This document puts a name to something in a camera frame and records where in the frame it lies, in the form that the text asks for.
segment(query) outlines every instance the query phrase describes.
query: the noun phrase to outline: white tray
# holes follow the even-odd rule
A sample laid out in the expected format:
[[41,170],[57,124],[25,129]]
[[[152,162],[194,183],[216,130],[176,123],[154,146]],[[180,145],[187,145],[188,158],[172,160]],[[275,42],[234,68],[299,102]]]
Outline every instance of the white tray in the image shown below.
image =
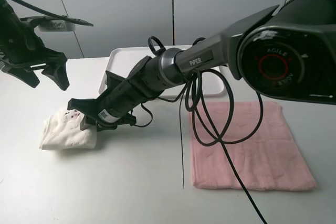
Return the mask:
[[[182,50],[186,50],[190,46],[168,46],[166,48],[171,47],[177,47]],[[135,64],[137,64],[145,56],[154,57],[149,47],[130,47],[130,48],[115,49],[110,54],[110,59],[109,62],[107,63],[106,70],[126,78],[129,72],[135,66]],[[211,73],[204,73],[202,77],[203,77],[203,94],[205,97],[218,97],[224,94],[224,85],[216,75]],[[101,81],[101,85],[99,88],[99,94],[104,92],[106,88],[107,88],[107,78],[106,74],[104,74],[104,77]],[[182,88],[183,85],[167,89],[162,93],[161,96],[175,97],[180,93]]]

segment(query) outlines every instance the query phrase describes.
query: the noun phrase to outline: white cloth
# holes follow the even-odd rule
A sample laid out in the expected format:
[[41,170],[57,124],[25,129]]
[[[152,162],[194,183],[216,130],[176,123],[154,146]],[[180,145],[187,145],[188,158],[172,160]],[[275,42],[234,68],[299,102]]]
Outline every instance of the white cloth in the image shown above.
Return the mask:
[[62,150],[69,148],[94,148],[97,141],[97,129],[90,126],[80,130],[84,115],[77,110],[61,108],[44,122],[42,150]]

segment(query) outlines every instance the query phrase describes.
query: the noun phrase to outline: robotic arm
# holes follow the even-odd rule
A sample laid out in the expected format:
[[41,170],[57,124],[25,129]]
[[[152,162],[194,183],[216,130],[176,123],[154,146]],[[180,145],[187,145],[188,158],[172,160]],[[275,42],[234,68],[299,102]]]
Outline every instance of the robotic arm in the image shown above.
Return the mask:
[[336,0],[291,0],[273,16],[277,7],[242,19],[186,51],[165,50],[152,37],[149,45],[156,57],[144,57],[127,78],[107,71],[104,93],[97,99],[71,99],[68,109],[86,115],[83,127],[135,125],[128,113],[133,108],[184,84],[195,69],[222,65],[268,97],[336,104]]

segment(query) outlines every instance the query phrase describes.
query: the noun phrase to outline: white table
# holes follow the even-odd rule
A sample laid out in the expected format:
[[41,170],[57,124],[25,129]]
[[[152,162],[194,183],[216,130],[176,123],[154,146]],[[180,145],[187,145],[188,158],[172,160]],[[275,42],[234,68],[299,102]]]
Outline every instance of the white table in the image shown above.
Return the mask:
[[[38,148],[44,119],[70,98],[98,96],[107,61],[69,60],[67,91],[40,74],[32,89],[0,73],[0,223],[260,223],[243,191],[192,186],[185,110],[183,190],[177,103],[148,103],[149,127],[100,132],[96,150]],[[257,100],[225,71],[236,101]],[[319,189],[251,194],[269,223],[335,223],[336,106],[278,103]]]

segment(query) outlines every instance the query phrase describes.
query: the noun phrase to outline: folded pink towel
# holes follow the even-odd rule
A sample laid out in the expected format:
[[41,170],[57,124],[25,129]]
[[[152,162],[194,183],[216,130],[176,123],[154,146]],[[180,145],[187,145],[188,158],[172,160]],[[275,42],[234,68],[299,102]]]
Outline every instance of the folded pink towel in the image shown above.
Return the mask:
[[[229,103],[209,102],[207,108],[217,129],[221,130],[227,119]],[[202,118],[206,118],[202,106],[198,109]],[[234,141],[247,136],[258,122],[259,111],[258,102],[235,103],[233,120],[223,140]],[[207,119],[204,122],[211,129]],[[203,142],[213,141],[197,117],[196,128]],[[226,146],[248,189],[311,190],[317,187],[289,132],[281,107],[275,102],[264,103],[264,119],[250,139]],[[195,187],[241,189],[219,143],[204,147],[192,131],[191,147]]]

